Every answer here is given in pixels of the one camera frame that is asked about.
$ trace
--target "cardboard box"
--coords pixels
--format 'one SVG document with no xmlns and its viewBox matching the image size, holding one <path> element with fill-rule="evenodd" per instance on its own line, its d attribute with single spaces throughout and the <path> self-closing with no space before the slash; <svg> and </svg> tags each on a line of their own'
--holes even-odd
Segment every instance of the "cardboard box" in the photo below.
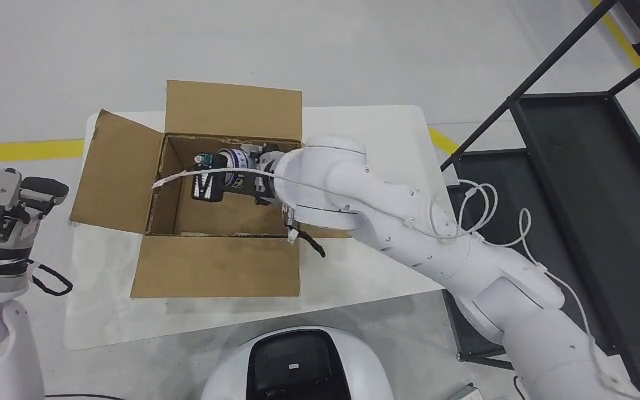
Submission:
<svg viewBox="0 0 640 400">
<path fill-rule="evenodd" d="M 195 201 L 191 177 L 151 185 L 199 152 L 286 151 L 301 139 L 301 92 L 169 81 L 165 133 L 100 112 L 71 220 L 144 234 L 131 297 L 298 296 L 298 244 L 287 242 L 278 205 L 230 193 Z"/>
</svg>

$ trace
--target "gray floor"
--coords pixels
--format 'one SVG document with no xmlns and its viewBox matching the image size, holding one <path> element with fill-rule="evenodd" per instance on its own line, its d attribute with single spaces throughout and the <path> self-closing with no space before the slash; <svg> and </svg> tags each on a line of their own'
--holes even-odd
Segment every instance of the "gray floor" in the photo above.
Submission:
<svg viewBox="0 0 640 400">
<path fill-rule="evenodd" d="M 80 138 L 100 108 L 162 110 L 166 79 L 298 88 L 308 106 L 415 104 L 430 124 L 477 123 L 590 2 L 4 0 L 1 8 L 0 140 L 24 141 Z M 599 26 L 534 91 L 602 90 L 631 69 Z M 635 87 L 621 99 L 637 126 L 638 97 Z M 488 140 L 505 145 L 500 135 Z M 74 186 L 80 160 L 12 166 Z M 68 212 L 69 204 L 46 221 L 34 249 L 62 271 L 70 257 Z M 76 352 L 62 347 L 64 299 L 34 290 L 23 301 L 50 393 L 196 399 L 237 345 L 270 329 L 315 323 L 364 338 L 397 399 L 439 400 L 470 381 L 487 399 L 517 399 L 512 373 L 455 360 L 439 293 Z"/>
</svg>

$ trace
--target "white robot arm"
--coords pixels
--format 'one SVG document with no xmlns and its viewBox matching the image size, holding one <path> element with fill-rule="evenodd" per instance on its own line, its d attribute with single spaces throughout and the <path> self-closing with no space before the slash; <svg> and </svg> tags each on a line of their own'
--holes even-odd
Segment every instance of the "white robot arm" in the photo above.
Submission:
<svg viewBox="0 0 640 400">
<path fill-rule="evenodd" d="M 22 179 L 0 170 L 0 399 L 44 399 L 44 383 L 29 316 L 16 297 L 29 288 L 36 263 L 29 260 L 40 221 L 61 204 L 69 188 L 53 179 Z M 33 281 L 54 295 L 42 282 Z"/>
<path fill-rule="evenodd" d="M 625 377 L 603 373 L 605 354 L 560 310 L 564 296 L 542 265 L 477 233 L 460 235 L 431 198 L 376 178 L 361 144 L 316 138 L 286 153 L 275 176 L 296 221 L 349 231 L 449 290 L 469 322 L 505 347 L 532 399 L 640 396 Z"/>
</svg>

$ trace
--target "white table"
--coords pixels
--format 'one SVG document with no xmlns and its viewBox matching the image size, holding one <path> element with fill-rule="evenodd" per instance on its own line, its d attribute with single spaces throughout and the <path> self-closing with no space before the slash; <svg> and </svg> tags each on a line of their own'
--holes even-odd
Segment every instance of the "white table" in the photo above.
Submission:
<svg viewBox="0 0 640 400">
<path fill-rule="evenodd" d="M 118 113 L 160 132 L 164 112 Z M 85 157 L 96 115 L 89 118 Z M 445 191 L 427 124 L 413 106 L 318 107 L 303 112 L 303 140 L 339 134 L 367 145 L 372 170 L 426 193 Z M 449 212 L 448 196 L 438 196 Z M 301 246 L 297 298 L 129 298 L 142 236 L 74 226 L 65 346 L 87 349 L 439 290 L 432 280 L 353 239 L 321 239 L 327 259 Z"/>
</svg>

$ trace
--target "yellow floor stripe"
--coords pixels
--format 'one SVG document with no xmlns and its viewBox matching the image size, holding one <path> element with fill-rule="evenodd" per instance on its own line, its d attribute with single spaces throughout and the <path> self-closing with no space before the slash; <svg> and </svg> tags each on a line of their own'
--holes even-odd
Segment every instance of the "yellow floor stripe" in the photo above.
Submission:
<svg viewBox="0 0 640 400">
<path fill-rule="evenodd" d="M 591 0 L 591 4 L 595 7 L 600 4 L 600 0 Z M 618 43 L 618 46 L 620 46 L 622 51 L 627 55 L 627 57 L 629 57 L 633 66 L 636 68 L 640 68 L 640 56 L 638 56 L 638 53 L 631 46 L 631 43 L 627 39 L 627 36 L 624 34 L 622 29 L 620 29 L 611 14 L 607 13 L 604 17 L 602 17 L 602 22 L 611 33 L 611 36 L 613 36 L 613 39 L 616 41 L 616 43 Z"/>
<path fill-rule="evenodd" d="M 451 154 L 458 148 L 458 144 L 456 142 L 446 137 L 439 130 L 429 127 L 429 133 L 431 134 L 431 141 L 433 142 L 433 145 L 445 153 Z"/>
<path fill-rule="evenodd" d="M 82 157 L 83 139 L 0 143 L 0 161 Z"/>
<path fill-rule="evenodd" d="M 435 128 L 429 128 L 433 145 L 447 154 L 458 145 Z M 47 140 L 42 142 L 0 143 L 0 162 L 34 161 L 82 157 L 83 139 Z"/>
</svg>

